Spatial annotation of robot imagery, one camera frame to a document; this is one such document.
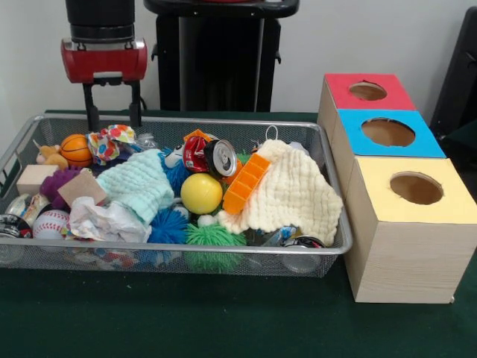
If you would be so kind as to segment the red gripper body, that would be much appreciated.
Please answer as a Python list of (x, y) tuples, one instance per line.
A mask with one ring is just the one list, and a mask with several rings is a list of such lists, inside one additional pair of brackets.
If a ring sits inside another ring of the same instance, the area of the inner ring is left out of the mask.
[(74, 84), (92, 84), (102, 78), (140, 81), (148, 65), (148, 48), (144, 40), (94, 44), (65, 38), (60, 52), (66, 76)]

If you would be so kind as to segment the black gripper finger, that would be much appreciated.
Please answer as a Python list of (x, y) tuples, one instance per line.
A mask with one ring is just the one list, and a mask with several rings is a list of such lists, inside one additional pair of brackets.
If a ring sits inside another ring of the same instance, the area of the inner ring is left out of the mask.
[(129, 106), (130, 126), (140, 127), (142, 125), (142, 102), (140, 81), (132, 81), (129, 83), (131, 88), (131, 103)]
[(86, 107), (86, 117), (88, 128), (90, 131), (99, 130), (99, 113), (98, 108), (94, 104), (92, 95), (92, 84), (83, 84), (83, 95)]

